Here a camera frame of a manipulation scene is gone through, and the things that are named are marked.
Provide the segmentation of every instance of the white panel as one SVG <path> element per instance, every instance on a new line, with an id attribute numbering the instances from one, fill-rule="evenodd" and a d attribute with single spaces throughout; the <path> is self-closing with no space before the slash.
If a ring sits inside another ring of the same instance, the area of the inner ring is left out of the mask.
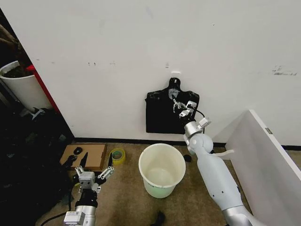
<path id="1" fill-rule="evenodd" d="M 267 225 L 301 225 L 301 172 L 254 110 L 226 148 L 253 214 Z"/>
<path id="2" fill-rule="evenodd" d="M 215 142 L 253 108 L 281 144 L 301 145 L 300 1 L 2 0 L 1 8 L 76 137 L 182 140 L 147 134 L 144 102 L 180 70 Z"/>

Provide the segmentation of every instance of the cable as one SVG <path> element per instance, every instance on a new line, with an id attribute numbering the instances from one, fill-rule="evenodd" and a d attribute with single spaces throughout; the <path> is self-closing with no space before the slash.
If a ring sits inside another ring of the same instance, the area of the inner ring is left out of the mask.
<path id="1" fill-rule="evenodd" d="M 68 211 L 71 211 L 71 194 L 72 194 L 72 189 L 73 189 L 73 187 L 72 187 L 72 188 L 70 189 L 70 191 L 69 191 L 69 197 L 68 197 L 68 207 L 69 207 L 69 210 L 68 210 Z M 49 221 L 51 221 L 51 220 L 53 220 L 53 219 L 59 218 L 59 217 L 65 215 L 65 214 L 66 214 L 66 212 L 61 213 L 61 214 L 59 214 L 59 215 L 56 215 L 56 216 L 54 216 L 54 217 L 49 218 L 49 219 L 45 220 L 45 221 L 41 224 L 41 226 L 45 225 L 46 223 L 48 223 Z"/>
<path id="2" fill-rule="evenodd" d="M 205 117 L 205 115 L 203 113 L 201 113 L 199 110 L 193 108 L 193 107 L 190 107 L 192 110 L 194 111 L 197 111 L 198 113 L 200 113 L 203 117 Z"/>
<path id="3" fill-rule="evenodd" d="M 199 110 L 193 108 L 193 107 L 190 107 L 191 109 L 193 109 L 194 111 L 197 111 L 198 113 L 200 113 L 203 117 L 205 117 L 205 115 L 203 113 L 201 113 Z"/>

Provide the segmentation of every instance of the floor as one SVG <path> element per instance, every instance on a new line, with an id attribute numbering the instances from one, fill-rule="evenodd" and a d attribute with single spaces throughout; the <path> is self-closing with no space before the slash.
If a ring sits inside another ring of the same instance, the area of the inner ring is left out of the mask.
<path id="1" fill-rule="evenodd" d="M 102 185 L 98 195 L 98 208 L 96 209 L 97 226 L 147 226 L 155 222 L 157 212 L 160 210 L 166 216 L 164 226 L 225 226 L 226 222 L 219 207 L 208 195 L 205 184 L 198 171 L 196 156 L 192 162 L 186 163 L 186 173 L 183 180 L 175 187 L 170 196 L 156 199 L 144 189 L 143 180 L 138 169 L 140 153 L 149 145 L 109 143 L 107 155 L 115 147 L 123 147 L 126 151 L 126 161 L 115 167 L 110 179 Z M 187 147 L 175 146 L 182 154 L 188 154 Z M 215 152 L 224 151 L 215 148 Z M 301 167 L 301 152 L 288 151 L 295 163 Z M 233 175 L 240 191 L 242 200 L 250 211 L 243 190 L 239 184 L 230 161 L 225 161 Z M 72 210 L 76 200 L 80 198 L 78 187 L 74 187 L 72 195 Z M 41 223 L 57 214 L 68 210 L 67 205 L 58 203 L 48 213 L 44 214 L 37 222 Z M 63 217 L 54 219 L 46 226 L 63 225 Z"/>

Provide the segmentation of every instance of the yellow tape roll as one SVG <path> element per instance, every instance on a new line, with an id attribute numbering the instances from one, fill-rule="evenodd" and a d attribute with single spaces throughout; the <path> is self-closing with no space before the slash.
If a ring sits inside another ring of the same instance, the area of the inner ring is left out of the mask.
<path id="1" fill-rule="evenodd" d="M 111 153 L 114 166 L 120 165 L 126 160 L 126 152 L 123 148 L 114 148 Z"/>

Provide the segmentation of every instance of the black baseboard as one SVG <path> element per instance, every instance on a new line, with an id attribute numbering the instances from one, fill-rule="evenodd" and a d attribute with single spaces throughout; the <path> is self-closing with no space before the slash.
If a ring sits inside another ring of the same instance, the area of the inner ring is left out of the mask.
<path id="1" fill-rule="evenodd" d="M 127 144 L 143 144 L 153 145 L 156 143 L 164 143 L 168 145 L 186 146 L 185 141 L 169 141 L 169 140 L 137 140 L 137 139 L 113 139 L 113 138 L 85 138 L 75 137 L 75 142 L 98 142 L 98 143 L 127 143 Z M 226 143 L 214 143 L 214 147 L 225 147 Z"/>
<path id="2" fill-rule="evenodd" d="M 282 145 L 284 150 L 289 151 L 301 151 L 301 146 L 295 146 L 295 145 Z"/>

